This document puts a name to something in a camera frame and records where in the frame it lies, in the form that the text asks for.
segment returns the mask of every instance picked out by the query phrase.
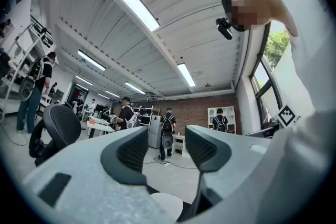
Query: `black pants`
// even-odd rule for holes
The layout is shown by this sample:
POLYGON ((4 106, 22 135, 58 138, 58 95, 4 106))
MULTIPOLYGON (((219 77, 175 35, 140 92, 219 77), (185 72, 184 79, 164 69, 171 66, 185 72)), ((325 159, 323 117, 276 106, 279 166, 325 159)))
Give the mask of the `black pants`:
MULTIPOLYGON (((169 157, 172 156, 172 150, 173 150, 173 147, 171 147, 171 148, 169 148, 167 150, 167 156, 169 156, 169 157)), ((161 134, 161 139, 160 139, 160 159, 162 161, 164 161, 165 158, 166 158, 166 154, 164 152, 164 147, 162 145, 162 134, 161 134)))

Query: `black hair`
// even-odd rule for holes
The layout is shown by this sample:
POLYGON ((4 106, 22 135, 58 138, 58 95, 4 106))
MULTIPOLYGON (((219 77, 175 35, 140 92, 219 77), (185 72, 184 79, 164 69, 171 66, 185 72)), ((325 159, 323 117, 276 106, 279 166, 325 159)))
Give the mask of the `black hair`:
POLYGON ((124 97, 124 98, 122 99, 122 101, 131 102, 131 99, 129 99, 128 97, 124 97))
POLYGON ((47 54, 47 57, 50 59, 56 59, 56 53, 54 51, 47 54))
MULTIPOLYGON (((231 18, 231 12, 232 12, 232 2, 231 0, 222 0, 222 6, 225 10, 226 15, 228 16, 231 24, 232 24, 232 18, 231 18)), ((250 26, 247 25, 235 25, 232 24, 232 27, 235 28, 239 32, 244 32, 250 28, 250 26)))

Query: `ceiling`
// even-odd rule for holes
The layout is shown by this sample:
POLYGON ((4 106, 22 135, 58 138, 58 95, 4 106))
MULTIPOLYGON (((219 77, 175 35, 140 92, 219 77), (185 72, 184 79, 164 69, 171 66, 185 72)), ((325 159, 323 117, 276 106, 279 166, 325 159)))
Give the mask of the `ceiling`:
POLYGON ((53 6, 53 39, 60 65, 93 83, 92 89, 117 95, 140 94, 126 81, 160 97, 230 89, 237 76, 240 33, 226 40, 215 19, 224 16, 221 0, 142 0, 158 19, 154 32, 117 0, 58 0, 53 6), (102 72, 77 54, 81 49, 107 69, 102 72), (184 62, 196 84, 190 88, 178 72, 184 62))

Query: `refrigerator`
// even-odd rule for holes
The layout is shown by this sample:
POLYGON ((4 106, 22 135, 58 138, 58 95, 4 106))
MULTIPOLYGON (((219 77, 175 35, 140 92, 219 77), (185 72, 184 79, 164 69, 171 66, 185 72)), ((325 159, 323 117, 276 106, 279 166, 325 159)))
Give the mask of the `refrigerator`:
POLYGON ((160 148, 161 142, 161 129, 160 126, 161 116, 153 115, 151 118, 151 124, 149 126, 148 146, 153 148, 160 148))

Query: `neck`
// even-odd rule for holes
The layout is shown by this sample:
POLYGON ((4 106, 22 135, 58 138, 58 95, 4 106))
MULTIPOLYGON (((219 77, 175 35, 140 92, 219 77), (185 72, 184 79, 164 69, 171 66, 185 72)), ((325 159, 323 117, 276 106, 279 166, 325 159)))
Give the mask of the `neck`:
POLYGON ((271 7, 271 20, 277 20, 285 25, 290 34, 294 37, 297 37, 298 30, 296 28, 293 17, 288 11, 288 8, 285 6, 282 0, 270 0, 271 7))

